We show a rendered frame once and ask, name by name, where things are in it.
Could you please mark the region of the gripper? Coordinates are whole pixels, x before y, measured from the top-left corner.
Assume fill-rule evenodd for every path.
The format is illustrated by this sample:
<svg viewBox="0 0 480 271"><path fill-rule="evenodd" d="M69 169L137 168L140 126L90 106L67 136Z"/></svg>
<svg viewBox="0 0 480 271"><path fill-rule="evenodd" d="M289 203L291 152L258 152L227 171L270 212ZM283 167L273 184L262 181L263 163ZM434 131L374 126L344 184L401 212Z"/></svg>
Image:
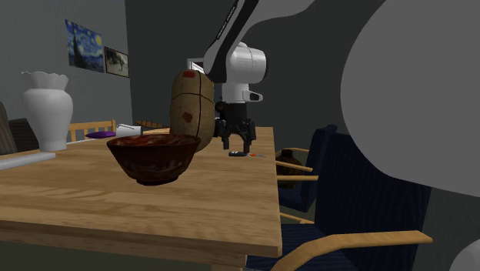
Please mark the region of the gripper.
<svg viewBox="0 0 480 271"><path fill-rule="evenodd" d="M256 140L255 122L247 116L246 103L227 103L219 101L215 103L215 111L219 117L215 119L214 136L222 138L223 149L229 149L229 137L231 134L240 135L243 140L243 152L250 153L253 140ZM230 132L220 134L219 129L224 123Z"/></svg>

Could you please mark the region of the blue starry night painting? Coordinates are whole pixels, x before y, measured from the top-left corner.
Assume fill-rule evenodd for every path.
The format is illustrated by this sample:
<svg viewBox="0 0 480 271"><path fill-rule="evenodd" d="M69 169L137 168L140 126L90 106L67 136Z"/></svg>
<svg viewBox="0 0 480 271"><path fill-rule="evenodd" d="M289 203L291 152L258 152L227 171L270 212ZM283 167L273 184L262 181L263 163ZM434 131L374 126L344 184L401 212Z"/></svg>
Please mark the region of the blue starry night painting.
<svg viewBox="0 0 480 271"><path fill-rule="evenodd" d="M65 20L70 66L103 73L102 36L68 19Z"/></svg>

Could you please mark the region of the white cylinder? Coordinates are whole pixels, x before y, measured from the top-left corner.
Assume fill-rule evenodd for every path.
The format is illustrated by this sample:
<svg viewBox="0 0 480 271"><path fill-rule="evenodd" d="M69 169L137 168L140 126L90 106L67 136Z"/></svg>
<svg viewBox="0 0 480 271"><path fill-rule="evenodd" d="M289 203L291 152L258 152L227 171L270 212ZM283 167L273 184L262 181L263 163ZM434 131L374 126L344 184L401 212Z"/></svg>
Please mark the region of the white cylinder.
<svg viewBox="0 0 480 271"><path fill-rule="evenodd" d="M142 134L141 126L118 124L116 126L116 137L126 137L126 136L139 136Z"/></svg>

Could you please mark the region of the brown tapered object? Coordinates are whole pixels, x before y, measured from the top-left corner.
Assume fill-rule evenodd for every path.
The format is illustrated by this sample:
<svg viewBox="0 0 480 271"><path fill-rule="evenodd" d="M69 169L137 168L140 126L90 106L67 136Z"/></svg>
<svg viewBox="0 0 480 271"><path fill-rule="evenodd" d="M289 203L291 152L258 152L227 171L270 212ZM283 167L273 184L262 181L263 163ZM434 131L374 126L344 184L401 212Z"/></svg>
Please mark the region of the brown tapered object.
<svg viewBox="0 0 480 271"><path fill-rule="evenodd" d="M145 121L145 120L136 120L135 123L137 125L140 125L142 127L146 127L149 129L167 129L168 128L167 125L163 125L158 122Z"/></svg>

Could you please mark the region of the wooden table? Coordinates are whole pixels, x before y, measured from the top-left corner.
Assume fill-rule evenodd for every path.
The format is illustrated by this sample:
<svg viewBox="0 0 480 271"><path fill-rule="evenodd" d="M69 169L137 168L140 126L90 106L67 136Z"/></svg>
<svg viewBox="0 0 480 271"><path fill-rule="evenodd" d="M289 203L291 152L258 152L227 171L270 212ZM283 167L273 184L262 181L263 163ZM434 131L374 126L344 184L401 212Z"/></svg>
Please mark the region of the wooden table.
<svg viewBox="0 0 480 271"><path fill-rule="evenodd" d="M0 240L209 264L239 271L248 256L276 258L282 234L274 134L231 157L214 138L177 180L142 186L105 140L0 171Z"/></svg>

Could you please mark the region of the dark red-brown bowl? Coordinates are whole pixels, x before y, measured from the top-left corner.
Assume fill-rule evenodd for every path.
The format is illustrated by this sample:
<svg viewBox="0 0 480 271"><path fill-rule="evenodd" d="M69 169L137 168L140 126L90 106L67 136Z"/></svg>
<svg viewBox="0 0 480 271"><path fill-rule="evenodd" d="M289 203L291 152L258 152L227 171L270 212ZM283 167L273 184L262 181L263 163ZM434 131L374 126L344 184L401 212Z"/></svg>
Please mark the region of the dark red-brown bowl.
<svg viewBox="0 0 480 271"><path fill-rule="evenodd" d="M194 135L132 135L106 145L123 171L143 186L175 181L189 166L201 139Z"/></svg>

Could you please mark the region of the white vase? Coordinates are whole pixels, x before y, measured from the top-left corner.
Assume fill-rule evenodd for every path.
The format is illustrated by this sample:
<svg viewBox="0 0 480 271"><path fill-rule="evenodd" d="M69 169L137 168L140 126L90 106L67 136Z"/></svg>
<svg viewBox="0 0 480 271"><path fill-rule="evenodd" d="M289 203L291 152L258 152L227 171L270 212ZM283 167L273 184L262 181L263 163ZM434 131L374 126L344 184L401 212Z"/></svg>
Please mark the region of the white vase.
<svg viewBox="0 0 480 271"><path fill-rule="evenodd" d="M65 91L66 75L46 72L22 72L27 90L22 93L26 119L43 152L66 149L72 120L73 101Z"/></svg>

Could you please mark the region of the tan stitched rounded object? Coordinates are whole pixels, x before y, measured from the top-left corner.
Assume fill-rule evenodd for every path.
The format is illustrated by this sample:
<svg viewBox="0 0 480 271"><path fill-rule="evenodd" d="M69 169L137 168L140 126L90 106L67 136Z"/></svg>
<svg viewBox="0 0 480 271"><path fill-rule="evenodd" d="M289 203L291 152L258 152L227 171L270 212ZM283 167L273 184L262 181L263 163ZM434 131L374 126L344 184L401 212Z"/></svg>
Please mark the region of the tan stitched rounded object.
<svg viewBox="0 0 480 271"><path fill-rule="evenodd" d="M170 133L197 136L203 150L215 131L214 83L202 72L187 69L172 84Z"/></svg>

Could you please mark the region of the dark grey chair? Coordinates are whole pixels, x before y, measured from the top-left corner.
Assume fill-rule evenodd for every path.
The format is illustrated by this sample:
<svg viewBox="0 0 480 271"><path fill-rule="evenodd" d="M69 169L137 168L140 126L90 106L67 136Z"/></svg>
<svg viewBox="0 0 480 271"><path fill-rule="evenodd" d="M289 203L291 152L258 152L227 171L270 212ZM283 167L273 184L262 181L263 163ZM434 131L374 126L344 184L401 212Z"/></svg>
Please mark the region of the dark grey chair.
<svg viewBox="0 0 480 271"><path fill-rule="evenodd" d="M38 140L26 118L8 119L0 102L0 156L39 149Z"/></svg>

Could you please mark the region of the dark framed picture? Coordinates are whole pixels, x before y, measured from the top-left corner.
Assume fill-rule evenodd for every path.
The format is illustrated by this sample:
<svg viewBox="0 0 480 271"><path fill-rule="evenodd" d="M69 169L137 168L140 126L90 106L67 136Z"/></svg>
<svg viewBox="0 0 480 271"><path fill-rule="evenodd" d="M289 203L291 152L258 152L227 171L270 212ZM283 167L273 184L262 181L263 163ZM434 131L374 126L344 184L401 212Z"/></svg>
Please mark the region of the dark framed picture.
<svg viewBox="0 0 480 271"><path fill-rule="evenodd" d="M121 77L129 77L128 56L124 53L104 47L105 51L105 72Z"/></svg>

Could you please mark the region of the flat white slab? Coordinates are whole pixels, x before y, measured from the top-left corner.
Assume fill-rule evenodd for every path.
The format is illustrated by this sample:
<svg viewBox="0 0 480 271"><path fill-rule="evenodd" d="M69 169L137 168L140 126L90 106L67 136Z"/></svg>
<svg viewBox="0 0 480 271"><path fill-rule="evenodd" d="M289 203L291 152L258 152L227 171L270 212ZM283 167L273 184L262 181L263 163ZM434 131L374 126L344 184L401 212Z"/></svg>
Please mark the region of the flat white slab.
<svg viewBox="0 0 480 271"><path fill-rule="evenodd" d="M10 159L0 160L0 171L5 169L11 169L19 166L26 166L32 163L43 162L50 159L54 159L56 154L53 152L39 152L36 154L30 154L26 156L19 156Z"/></svg>

